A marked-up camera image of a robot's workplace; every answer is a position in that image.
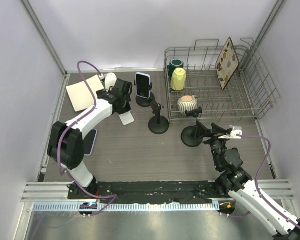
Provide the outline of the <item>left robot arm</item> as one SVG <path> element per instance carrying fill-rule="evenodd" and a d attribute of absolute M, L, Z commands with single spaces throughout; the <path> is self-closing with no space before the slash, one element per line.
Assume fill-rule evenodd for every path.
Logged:
<path fill-rule="evenodd" d="M 84 139 L 113 114 L 118 114 L 124 126 L 134 122 L 131 93 L 132 83 L 118 78 L 109 89 L 97 91 L 96 102 L 84 112 L 66 123 L 55 122 L 51 128 L 47 155 L 57 162 L 61 174 L 73 178 L 79 194 L 87 200 L 96 195 L 98 182 L 83 162 Z"/>

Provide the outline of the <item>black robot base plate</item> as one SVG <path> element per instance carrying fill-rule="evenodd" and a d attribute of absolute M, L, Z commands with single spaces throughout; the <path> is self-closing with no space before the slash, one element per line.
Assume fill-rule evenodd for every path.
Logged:
<path fill-rule="evenodd" d="M 99 182 L 94 195 L 107 197 L 116 195 L 115 204 L 169 203 L 205 204 L 212 199 L 224 199 L 229 196 L 221 192 L 213 181 L 103 181 Z"/>

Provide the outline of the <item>black phone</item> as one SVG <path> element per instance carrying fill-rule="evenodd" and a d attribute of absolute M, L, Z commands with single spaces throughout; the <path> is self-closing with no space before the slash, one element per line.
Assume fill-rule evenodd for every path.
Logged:
<path fill-rule="evenodd" d="M 130 106 L 130 103 L 126 103 L 124 106 L 120 107 L 117 111 L 117 113 L 119 115 L 122 115 L 122 114 L 125 114 L 127 112 L 131 111 L 131 106 Z"/>

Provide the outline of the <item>black round-base phone stand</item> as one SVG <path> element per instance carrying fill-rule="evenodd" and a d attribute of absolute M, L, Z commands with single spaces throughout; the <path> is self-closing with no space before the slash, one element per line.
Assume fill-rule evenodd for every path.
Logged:
<path fill-rule="evenodd" d="M 150 132 L 156 135 L 164 134 L 169 128 L 169 122 L 165 117 L 161 116 L 161 105 L 152 99 L 150 101 L 150 107 L 152 109 L 152 114 L 154 114 L 148 122 Z"/>

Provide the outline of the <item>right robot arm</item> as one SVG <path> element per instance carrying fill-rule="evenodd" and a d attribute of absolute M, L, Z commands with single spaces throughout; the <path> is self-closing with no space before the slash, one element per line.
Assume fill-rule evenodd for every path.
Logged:
<path fill-rule="evenodd" d="M 240 127 L 223 129 L 216 124 L 206 128 L 201 123 L 199 129 L 209 145 L 215 170 L 220 172 L 215 190 L 220 197 L 231 197 L 256 217 L 275 240 L 300 240 L 300 218 L 292 215 L 271 199 L 243 168 L 236 148 L 226 148 L 226 141 L 243 137 Z"/>

